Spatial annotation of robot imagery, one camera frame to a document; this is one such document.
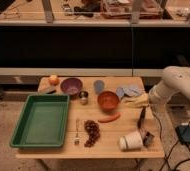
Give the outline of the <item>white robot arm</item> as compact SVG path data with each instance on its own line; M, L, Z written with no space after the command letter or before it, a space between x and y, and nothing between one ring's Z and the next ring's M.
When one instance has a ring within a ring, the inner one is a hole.
M171 97L181 93L190 101L190 67L168 66L163 69L161 81L149 93L136 101L137 107L152 104L164 105Z

